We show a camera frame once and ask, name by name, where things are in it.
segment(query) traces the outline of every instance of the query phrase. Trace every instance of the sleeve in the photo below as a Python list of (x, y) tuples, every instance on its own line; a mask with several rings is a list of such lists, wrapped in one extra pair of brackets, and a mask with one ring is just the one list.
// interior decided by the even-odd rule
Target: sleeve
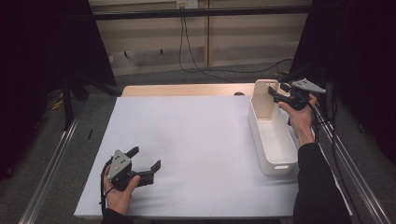
[(305, 144), (298, 152), (299, 192), (293, 223), (351, 223), (347, 206), (336, 187), (332, 170), (316, 143)]
[(102, 224), (133, 224), (133, 222), (128, 217), (107, 208), (103, 214)]

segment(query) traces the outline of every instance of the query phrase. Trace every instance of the white tabletop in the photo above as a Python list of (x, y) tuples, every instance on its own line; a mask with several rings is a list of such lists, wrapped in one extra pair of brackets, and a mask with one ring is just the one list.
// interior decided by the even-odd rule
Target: white tabletop
[(100, 217), (100, 176), (116, 149), (139, 147), (133, 170), (162, 168), (133, 193), (129, 216), (291, 217), (297, 170), (267, 176), (248, 123), (250, 96), (118, 98), (75, 212)]

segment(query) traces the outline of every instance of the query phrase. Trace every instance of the white container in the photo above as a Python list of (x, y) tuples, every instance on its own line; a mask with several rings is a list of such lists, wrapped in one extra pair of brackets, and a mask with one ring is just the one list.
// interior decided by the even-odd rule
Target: white container
[(269, 86), (277, 90), (278, 82), (273, 79), (256, 81), (248, 118), (262, 172), (283, 175), (296, 165), (297, 149), (281, 109), (268, 93)]

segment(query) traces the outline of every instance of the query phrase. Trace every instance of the hand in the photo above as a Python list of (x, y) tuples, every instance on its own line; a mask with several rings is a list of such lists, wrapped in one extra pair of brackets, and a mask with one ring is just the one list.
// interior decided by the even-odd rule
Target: hand
[(139, 184), (140, 176), (134, 176), (124, 191), (118, 191), (113, 189), (114, 185), (107, 178), (109, 170), (110, 165), (106, 168), (105, 178), (103, 180), (105, 193), (108, 192), (106, 196), (107, 207), (126, 216), (128, 214), (129, 206), (131, 205), (132, 192)]
[[(309, 104), (315, 106), (317, 98), (309, 94)], [(307, 143), (315, 142), (314, 135), (312, 134), (312, 120), (314, 119), (314, 113), (312, 109), (306, 105), (302, 110), (294, 110), (288, 104), (279, 102), (279, 107), (285, 110), (290, 117), (290, 124), (299, 140), (300, 147)]]

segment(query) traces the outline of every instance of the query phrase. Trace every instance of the wall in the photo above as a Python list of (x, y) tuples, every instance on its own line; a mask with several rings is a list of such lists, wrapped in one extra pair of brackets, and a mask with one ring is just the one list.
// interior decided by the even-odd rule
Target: wall
[[(91, 0), (93, 12), (175, 9), (167, 0)], [(309, 6), (310, 0), (199, 0), (199, 8)], [(186, 18), (194, 60), (199, 66), (267, 63), (292, 58), (306, 14)], [(179, 69), (182, 20), (98, 21), (115, 75)], [(126, 51), (128, 61), (123, 58)], [(183, 67), (194, 67), (183, 38)]]

